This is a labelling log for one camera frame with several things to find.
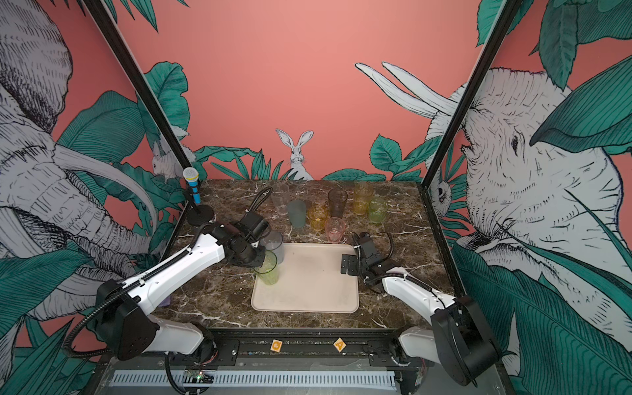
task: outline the plastic cup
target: plastic cup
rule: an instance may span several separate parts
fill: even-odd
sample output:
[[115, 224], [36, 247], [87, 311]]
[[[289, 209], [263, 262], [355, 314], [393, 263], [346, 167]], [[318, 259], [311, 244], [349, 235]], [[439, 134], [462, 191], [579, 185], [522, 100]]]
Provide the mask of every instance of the plastic cup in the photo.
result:
[[288, 214], [289, 186], [280, 183], [273, 184], [271, 199], [277, 212], [282, 216], [286, 216]]
[[288, 217], [294, 228], [305, 226], [305, 213], [307, 208], [302, 200], [292, 200], [288, 203]]
[[389, 210], [389, 204], [383, 198], [376, 196], [368, 205], [368, 220], [374, 224], [381, 224], [386, 213]]
[[266, 250], [274, 252], [277, 257], [277, 265], [283, 263], [285, 252], [283, 250], [283, 235], [277, 231], [271, 231], [266, 237], [259, 240]]
[[344, 214], [344, 206], [347, 204], [347, 192], [335, 187], [327, 195], [327, 203], [329, 204], [329, 215], [332, 217], [342, 218]]
[[353, 212], [361, 216], [367, 212], [373, 199], [373, 186], [366, 182], [357, 182], [353, 187]]
[[254, 268], [257, 277], [266, 285], [275, 285], [279, 280], [276, 255], [272, 251], [265, 251], [265, 259], [261, 267]]
[[345, 223], [342, 218], [331, 217], [325, 222], [325, 233], [329, 243], [338, 244], [344, 237]]
[[310, 220], [310, 226], [316, 232], [325, 229], [325, 221], [328, 216], [327, 209], [322, 204], [314, 203], [310, 209], [307, 210], [307, 219]]

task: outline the elephant tusk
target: elephant tusk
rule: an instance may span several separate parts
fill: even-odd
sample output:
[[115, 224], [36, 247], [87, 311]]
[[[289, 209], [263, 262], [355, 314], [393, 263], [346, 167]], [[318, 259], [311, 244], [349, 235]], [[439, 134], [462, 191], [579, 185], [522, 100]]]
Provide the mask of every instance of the elephant tusk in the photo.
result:
[[362, 71], [369, 78], [373, 80], [377, 84], [378, 87], [393, 100], [395, 103], [404, 107], [405, 109], [414, 112], [415, 114], [421, 115], [426, 118], [433, 118], [437, 114], [437, 109], [432, 107], [430, 104], [427, 104], [423, 100], [417, 99], [414, 96], [411, 96], [398, 88], [393, 82], [391, 82], [388, 78], [381, 75], [371, 67], [363, 64], [356, 63], [355, 65], [358, 70]]
[[156, 212], [154, 204], [149, 198], [147, 192], [127, 174], [115, 169], [105, 162], [98, 161], [97, 159], [91, 158], [59, 144], [55, 146], [55, 153], [52, 159], [56, 165], [64, 170], [87, 171], [88, 173], [96, 176], [111, 179], [135, 193], [145, 206], [147, 206], [147, 210], [149, 210], [149, 214], [152, 216], [152, 228], [155, 232], [158, 224], [158, 213]]
[[15, 211], [9, 207], [0, 208], [0, 244], [18, 258], [30, 258], [45, 252], [24, 229]]

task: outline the rabbit illustration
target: rabbit illustration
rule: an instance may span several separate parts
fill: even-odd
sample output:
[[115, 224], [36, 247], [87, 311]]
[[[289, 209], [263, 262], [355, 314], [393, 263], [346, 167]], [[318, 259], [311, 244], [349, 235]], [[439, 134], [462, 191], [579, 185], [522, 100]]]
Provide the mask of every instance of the rabbit illustration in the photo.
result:
[[301, 138], [298, 139], [298, 144], [294, 145], [294, 141], [289, 136], [289, 134], [280, 129], [277, 129], [276, 131], [279, 134], [279, 137], [281, 138], [283, 144], [292, 149], [292, 155], [289, 157], [291, 162], [291, 170], [289, 174], [292, 175], [293, 173], [296, 173], [294, 179], [313, 179], [310, 173], [308, 173], [305, 170], [305, 167], [303, 167], [303, 161], [305, 161], [305, 157], [303, 156], [303, 154], [301, 154], [301, 147], [314, 136], [314, 132], [312, 132], [311, 130], [304, 132], [301, 135]]

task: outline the white cable tray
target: white cable tray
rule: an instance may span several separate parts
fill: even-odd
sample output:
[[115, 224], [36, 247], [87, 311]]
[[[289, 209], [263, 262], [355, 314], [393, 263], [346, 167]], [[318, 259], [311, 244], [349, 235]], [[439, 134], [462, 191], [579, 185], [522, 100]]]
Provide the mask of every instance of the white cable tray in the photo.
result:
[[[213, 376], [212, 384], [193, 383], [187, 377], [185, 385], [195, 387], [352, 387], [392, 389], [397, 391], [394, 372], [332, 372], [287, 370], [204, 370]], [[173, 370], [173, 379], [182, 383], [184, 371]], [[163, 370], [117, 370], [111, 387], [168, 387]]]

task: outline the gray plastic cup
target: gray plastic cup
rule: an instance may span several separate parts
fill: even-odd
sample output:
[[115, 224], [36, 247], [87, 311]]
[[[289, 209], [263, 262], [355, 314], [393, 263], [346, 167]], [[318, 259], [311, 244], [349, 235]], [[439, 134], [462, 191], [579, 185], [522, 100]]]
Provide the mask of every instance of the gray plastic cup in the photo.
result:
[[294, 228], [302, 228], [305, 226], [305, 214], [307, 207], [302, 200], [292, 200], [288, 203], [288, 217]]
[[277, 265], [283, 262], [285, 253], [283, 252], [283, 235], [277, 231], [271, 231], [266, 237], [259, 240], [266, 250], [274, 252], [277, 257]]

